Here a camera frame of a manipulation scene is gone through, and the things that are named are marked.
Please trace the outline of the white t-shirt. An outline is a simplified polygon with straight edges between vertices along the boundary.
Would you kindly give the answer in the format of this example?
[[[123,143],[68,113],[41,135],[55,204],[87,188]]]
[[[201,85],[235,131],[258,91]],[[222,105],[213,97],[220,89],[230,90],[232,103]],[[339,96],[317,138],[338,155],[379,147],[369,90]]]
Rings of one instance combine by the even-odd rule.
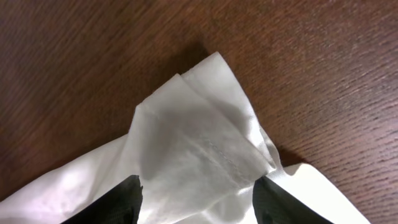
[[[62,223],[130,175],[137,223],[257,223],[254,183],[268,177],[331,223],[366,217],[316,168],[284,167],[228,64],[214,53],[140,103],[129,132],[1,202],[2,223]]]

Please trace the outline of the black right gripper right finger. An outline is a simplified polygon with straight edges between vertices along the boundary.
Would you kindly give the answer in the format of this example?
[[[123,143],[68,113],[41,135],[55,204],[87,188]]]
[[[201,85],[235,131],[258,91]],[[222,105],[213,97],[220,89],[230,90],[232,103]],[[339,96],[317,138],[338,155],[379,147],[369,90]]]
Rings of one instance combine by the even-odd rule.
[[[258,224],[331,224],[268,177],[255,181],[252,204]]]

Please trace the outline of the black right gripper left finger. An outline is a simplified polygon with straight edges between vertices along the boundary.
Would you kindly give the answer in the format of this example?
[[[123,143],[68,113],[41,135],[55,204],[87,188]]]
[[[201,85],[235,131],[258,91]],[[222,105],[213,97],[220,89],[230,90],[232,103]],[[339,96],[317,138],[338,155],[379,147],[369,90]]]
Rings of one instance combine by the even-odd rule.
[[[139,176],[130,175],[62,224],[137,224],[142,190]]]

